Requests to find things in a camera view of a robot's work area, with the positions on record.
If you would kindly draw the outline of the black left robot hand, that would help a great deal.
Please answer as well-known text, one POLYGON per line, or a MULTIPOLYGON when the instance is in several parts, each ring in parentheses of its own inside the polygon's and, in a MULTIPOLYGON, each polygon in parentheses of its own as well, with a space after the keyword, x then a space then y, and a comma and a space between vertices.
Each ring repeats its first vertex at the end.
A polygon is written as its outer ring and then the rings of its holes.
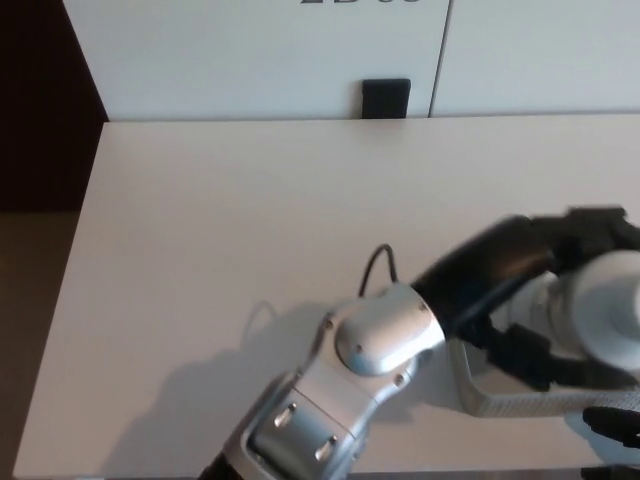
POLYGON ((512 215, 441 257, 411 287, 434 313, 446 340, 485 351, 491 364, 535 391, 552 385, 632 389, 638 382, 623 369, 558 357, 542 335, 519 325, 498 330, 490 316, 544 273, 574 273, 606 254, 638 249, 639 228, 620 206, 512 215))

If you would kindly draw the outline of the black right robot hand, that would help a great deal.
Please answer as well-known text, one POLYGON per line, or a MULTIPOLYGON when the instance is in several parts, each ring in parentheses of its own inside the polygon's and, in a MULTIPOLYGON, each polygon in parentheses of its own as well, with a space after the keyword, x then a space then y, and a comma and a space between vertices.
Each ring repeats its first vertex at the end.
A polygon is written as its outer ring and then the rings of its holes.
POLYGON ((590 429, 624 447, 639 448, 639 413, 613 407, 593 406, 582 412, 590 429))

